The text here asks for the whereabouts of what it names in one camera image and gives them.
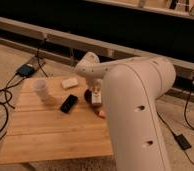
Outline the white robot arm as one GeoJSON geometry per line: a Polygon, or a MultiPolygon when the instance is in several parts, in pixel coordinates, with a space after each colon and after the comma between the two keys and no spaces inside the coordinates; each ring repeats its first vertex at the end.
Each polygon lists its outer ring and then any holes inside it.
{"type": "Polygon", "coordinates": [[[91,91],[100,88],[118,171],[171,171],[156,100],[176,78],[164,57],[101,62],[86,53],[75,67],[91,91]]]}

